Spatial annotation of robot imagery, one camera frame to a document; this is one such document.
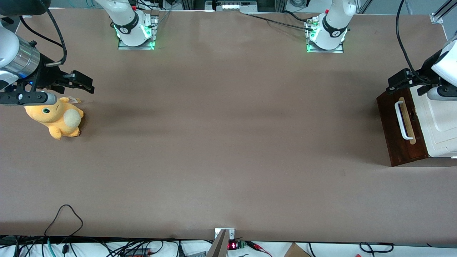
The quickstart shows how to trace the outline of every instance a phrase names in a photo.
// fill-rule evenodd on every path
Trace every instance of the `yellow plush toy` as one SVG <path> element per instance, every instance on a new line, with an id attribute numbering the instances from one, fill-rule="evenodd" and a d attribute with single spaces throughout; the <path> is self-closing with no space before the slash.
<path id="1" fill-rule="evenodd" d="M 24 108 L 32 119 L 49 128 L 53 138 L 60 140 L 62 136 L 80 135 L 78 126 L 84 112 L 69 102 L 70 98 L 62 97 L 53 105 L 27 105 Z"/>

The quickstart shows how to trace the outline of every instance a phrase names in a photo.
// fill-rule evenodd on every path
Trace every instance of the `brown table surface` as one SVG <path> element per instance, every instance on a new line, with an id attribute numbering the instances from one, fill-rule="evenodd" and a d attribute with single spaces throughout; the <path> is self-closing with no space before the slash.
<path id="1" fill-rule="evenodd" d="M 62 70 L 92 77 L 96 93 L 67 89 L 87 120 L 61 141 L 22 107 L 0 107 L 0 234 L 41 235 L 69 203 L 80 236 L 209 239 L 234 227 L 251 240 L 456 242 L 456 168 L 388 166 L 375 99 L 407 66 L 394 16 L 357 15 L 344 54 L 311 54 L 302 31 L 238 12 L 172 12 L 154 51 L 117 50 L 103 10 L 52 12 Z M 442 28 L 400 22 L 419 68 Z M 58 40 L 48 16 L 29 23 Z M 50 234 L 77 226 L 66 209 Z"/>

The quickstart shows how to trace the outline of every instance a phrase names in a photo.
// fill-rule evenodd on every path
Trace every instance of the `white floor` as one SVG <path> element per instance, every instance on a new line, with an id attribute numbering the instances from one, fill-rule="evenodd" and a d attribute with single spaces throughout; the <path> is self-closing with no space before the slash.
<path id="1" fill-rule="evenodd" d="M 285 242 L 257 242 L 264 249 L 269 251 L 273 257 L 283 257 L 288 250 L 291 243 Z M 116 242 L 108 243 L 111 249 L 116 249 L 125 245 L 126 243 Z M 205 252 L 211 246 L 205 241 L 181 241 L 184 253 L 188 256 L 191 254 Z M 307 243 L 298 243 L 298 245 L 310 253 Z M 62 246 L 52 245 L 56 257 L 62 257 Z M 152 242 L 148 248 L 154 252 L 161 246 L 159 242 Z M 355 257 L 360 254 L 362 257 L 372 257 L 371 254 L 364 253 L 360 250 L 358 244 L 327 244 L 327 243 L 313 243 L 314 254 L 316 257 Z M 374 250 L 386 250 L 389 246 L 372 246 Z M 13 257 L 14 246 L 0 249 L 1 257 Z M 106 257 L 108 251 L 104 246 L 98 243 L 76 243 L 73 248 L 77 257 Z M 164 247 L 160 252 L 154 254 L 154 257 L 176 257 L 177 246 L 175 243 L 165 242 Z M 22 251 L 21 257 L 25 255 L 26 251 Z M 31 250 L 30 257 L 43 257 L 41 253 L 41 245 L 34 246 Z M 228 252 L 228 257 L 239 257 L 244 254 L 249 254 L 247 257 L 268 257 L 268 255 L 252 250 L 251 248 L 238 249 Z M 66 254 L 67 257 L 74 257 L 71 249 Z M 395 246 L 394 250 L 390 253 L 376 253 L 376 257 L 455 257 L 457 256 L 457 249 L 454 248 L 435 248 L 435 247 L 416 247 L 416 246 Z M 52 257 L 47 245 L 44 245 L 44 257 Z"/>

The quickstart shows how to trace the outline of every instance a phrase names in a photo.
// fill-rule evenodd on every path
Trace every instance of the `drawer handle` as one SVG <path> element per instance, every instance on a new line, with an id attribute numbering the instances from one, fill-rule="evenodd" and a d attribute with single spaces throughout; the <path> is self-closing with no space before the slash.
<path id="1" fill-rule="evenodd" d="M 405 139 L 405 140 L 413 140 L 414 138 L 409 137 L 406 134 L 406 129 L 404 128 L 403 117 L 401 116 L 401 110 L 400 110 L 400 104 L 402 104 L 402 103 L 403 103 L 403 101 L 398 101 L 395 103 L 395 112 L 397 113 L 397 120 L 399 121 L 401 135 L 402 135 L 403 139 Z"/>

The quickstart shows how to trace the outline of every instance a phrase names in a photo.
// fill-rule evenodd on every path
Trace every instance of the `red digital display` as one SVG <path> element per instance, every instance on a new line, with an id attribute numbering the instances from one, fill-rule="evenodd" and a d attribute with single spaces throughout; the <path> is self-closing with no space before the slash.
<path id="1" fill-rule="evenodd" d="M 238 242 L 230 242 L 227 245 L 227 250 L 236 250 L 238 249 Z"/>

